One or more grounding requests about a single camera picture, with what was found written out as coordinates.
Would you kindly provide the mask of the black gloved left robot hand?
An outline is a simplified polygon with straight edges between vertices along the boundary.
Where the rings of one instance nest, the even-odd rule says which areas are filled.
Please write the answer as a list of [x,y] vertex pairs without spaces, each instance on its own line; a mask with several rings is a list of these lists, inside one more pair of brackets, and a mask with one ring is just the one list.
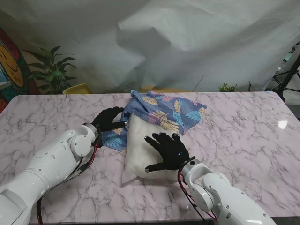
[[126,121],[113,122],[115,117],[124,111],[123,107],[107,108],[99,113],[99,115],[92,121],[92,125],[100,130],[106,132],[118,128],[125,127]]

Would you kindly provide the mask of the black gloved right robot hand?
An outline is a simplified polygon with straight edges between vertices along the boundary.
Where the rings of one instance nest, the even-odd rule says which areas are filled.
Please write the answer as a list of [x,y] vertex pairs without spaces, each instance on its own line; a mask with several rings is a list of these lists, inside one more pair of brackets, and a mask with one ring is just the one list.
[[173,133],[172,136],[166,133],[153,133],[152,138],[145,136],[144,139],[162,157],[162,162],[145,167],[147,173],[162,170],[176,171],[190,160],[189,152],[177,133]]

